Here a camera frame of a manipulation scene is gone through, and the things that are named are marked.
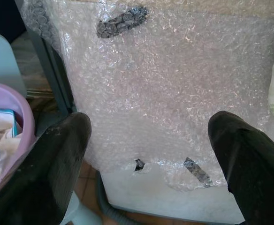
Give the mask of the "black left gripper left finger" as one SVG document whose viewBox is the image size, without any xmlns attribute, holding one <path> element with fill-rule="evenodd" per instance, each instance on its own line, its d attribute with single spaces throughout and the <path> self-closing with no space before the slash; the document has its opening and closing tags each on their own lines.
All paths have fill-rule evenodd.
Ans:
<svg viewBox="0 0 274 225">
<path fill-rule="evenodd" d="M 90 136 L 91 121 L 81 112 L 48 127 L 0 190 L 0 225 L 58 225 Z"/>
</svg>

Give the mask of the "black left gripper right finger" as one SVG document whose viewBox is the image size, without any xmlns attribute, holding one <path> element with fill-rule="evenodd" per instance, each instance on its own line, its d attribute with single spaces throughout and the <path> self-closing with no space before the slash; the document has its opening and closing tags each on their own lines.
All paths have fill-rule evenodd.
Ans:
<svg viewBox="0 0 274 225">
<path fill-rule="evenodd" d="M 274 225 L 274 142 L 227 111 L 209 119 L 208 136 L 244 224 Z"/>
</svg>

